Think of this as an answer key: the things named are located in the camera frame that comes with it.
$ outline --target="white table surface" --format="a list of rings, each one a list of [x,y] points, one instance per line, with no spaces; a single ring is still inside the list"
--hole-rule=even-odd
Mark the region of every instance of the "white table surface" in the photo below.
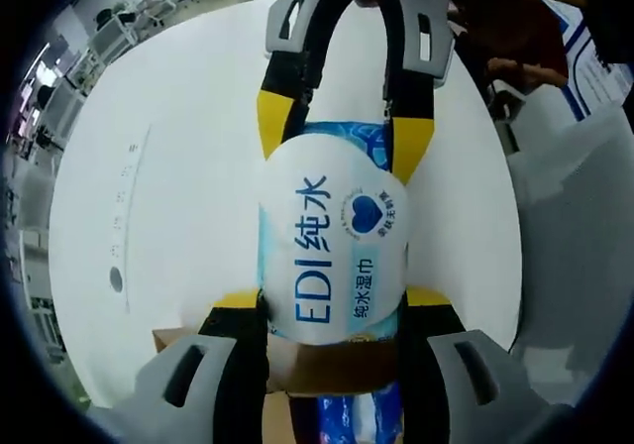
[[[155,354],[153,329],[199,323],[221,295],[256,284],[264,163],[256,97],[270,3],[198,16],[134,48],[106,69],[80,113],[54,191],[50,267],[68,354],[97,405],[132,392]],[[380,13],[350,7],[309,120],[380,122],[385,51]],[[116,292],[114,196],[126,145],[149,123],[126,289]],[[442,290],[468,328],[508,349],[521,289],[517,209],[495,130],[457,57],[436,92],[436,133],[408,190],[409,283]]]

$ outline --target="blue heart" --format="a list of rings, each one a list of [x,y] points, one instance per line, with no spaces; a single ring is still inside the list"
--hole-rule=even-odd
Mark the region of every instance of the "blue heart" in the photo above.
[[[359,196],[353,201],[353,229],[358,233],[369,233],[378,224],[383,213],[369,196]]]

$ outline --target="human hand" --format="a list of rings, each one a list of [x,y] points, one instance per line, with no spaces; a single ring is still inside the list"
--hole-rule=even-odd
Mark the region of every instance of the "human hand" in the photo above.
[[[488,62],[486,63],[486,68],[489,72],[497,72],[503,69],[515,69],[517,68],[517,61],[504,59],[501,57],[494,57],[488,60]]]

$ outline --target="poster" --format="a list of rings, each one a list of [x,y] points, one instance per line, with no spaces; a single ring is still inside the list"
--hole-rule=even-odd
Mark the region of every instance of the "poster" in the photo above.
[[[595,112],[601,105],[622,104],[634,75],[627,64],[605,64],[596,55],[589,30],[581,26],[568,47],[570,80],[564,89],[578,119]]]
[[[574,35],[583,23],[583,13],[576,6],[555,0],[542,0],[555,16],[557,16],[564,38],[564,46],[568,47],[574,40]]]

